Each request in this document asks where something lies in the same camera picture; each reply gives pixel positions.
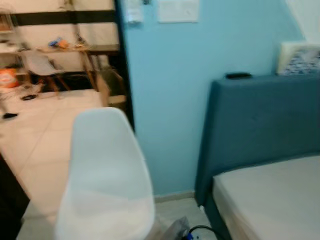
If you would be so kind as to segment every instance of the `orange bag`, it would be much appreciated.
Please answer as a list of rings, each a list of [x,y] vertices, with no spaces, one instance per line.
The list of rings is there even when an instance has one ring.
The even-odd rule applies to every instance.
[[[0,69],[0,86],[2,88],[14,88],[19,85],[14,68]]]

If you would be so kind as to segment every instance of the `white wall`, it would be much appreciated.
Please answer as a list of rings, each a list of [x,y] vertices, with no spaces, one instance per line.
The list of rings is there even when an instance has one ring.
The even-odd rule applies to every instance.
[[[305,39],[320,43],[320,0],[286,0]]]
[[[74,0],[75,8],[79,11],[111,10],[114,9],[113,0]],[[0,0],[0,5],[14,9],[16,13],[57,12],[63,0]],[[117,25],[113,22],[79,24],[81,36],[89,43],[95,45],[117,44]],[[71,24],[30,25],[19,27],[23,40],[30,47],[45,47],[50,41],[58,37],[74,44]],[[56,60],[68,72],[82,71],[80,58],[77,53],[52,53],[49,57]]]

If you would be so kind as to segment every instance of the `light switch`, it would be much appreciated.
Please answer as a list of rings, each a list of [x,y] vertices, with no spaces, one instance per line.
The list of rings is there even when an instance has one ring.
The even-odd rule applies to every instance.
[[[199,0],[158,0],[160,23],[195,23],[199,17]]]

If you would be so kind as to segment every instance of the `bed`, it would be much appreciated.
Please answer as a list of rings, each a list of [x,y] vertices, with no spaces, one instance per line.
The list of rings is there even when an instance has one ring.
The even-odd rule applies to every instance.
[[[319,77],[214,81],[195,198],[226,240],[319,239]]]

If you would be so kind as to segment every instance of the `baseboard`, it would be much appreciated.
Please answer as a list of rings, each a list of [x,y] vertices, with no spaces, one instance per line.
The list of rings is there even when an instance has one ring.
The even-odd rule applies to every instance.
[[[176,192],[166,195],[156,195],[154,196],[154,201],[156,204],[163,203],[167,201],[173,201],[173,200],[181,200],[181,199],[189,199],[195,197],[195,191],[182,191],[182,192]]]

